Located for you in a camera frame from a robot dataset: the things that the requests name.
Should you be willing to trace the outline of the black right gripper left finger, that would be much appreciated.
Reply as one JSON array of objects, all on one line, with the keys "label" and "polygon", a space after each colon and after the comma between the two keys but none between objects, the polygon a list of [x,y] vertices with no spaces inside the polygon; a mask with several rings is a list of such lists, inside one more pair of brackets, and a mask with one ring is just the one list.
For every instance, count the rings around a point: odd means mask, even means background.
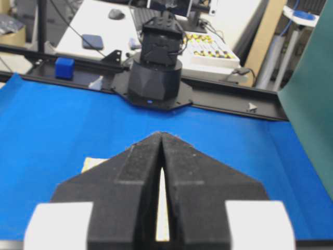
[{"label": "black right gripper left finger", "polygon": [[55,189],[51,202],[93,202],[88,249],[146,249],[155,238],[161,133]]}]

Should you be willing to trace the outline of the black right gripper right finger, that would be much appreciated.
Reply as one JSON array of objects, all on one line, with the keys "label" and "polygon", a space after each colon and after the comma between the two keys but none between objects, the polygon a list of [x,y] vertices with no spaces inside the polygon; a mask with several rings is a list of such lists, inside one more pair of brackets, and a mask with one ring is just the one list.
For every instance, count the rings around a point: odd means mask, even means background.
[{"label": "black right gripper right finger", "polygon": [[225,201],[267,201],[263,184],[163,133],[171,241],[176,249],[230,249]]}]

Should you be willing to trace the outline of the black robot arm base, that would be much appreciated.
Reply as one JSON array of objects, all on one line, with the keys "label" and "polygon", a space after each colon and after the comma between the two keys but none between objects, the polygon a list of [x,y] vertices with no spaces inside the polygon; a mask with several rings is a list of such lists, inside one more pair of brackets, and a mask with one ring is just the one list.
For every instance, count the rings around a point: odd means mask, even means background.
[{"label": "black robot arm base", "polygon": [[132,105],[171,110],[190,105],[193,89],[181,81],[178,60],[184,32],[169,12],[143,24],[142,49],[128,71],[115,75],[112,89]]}]

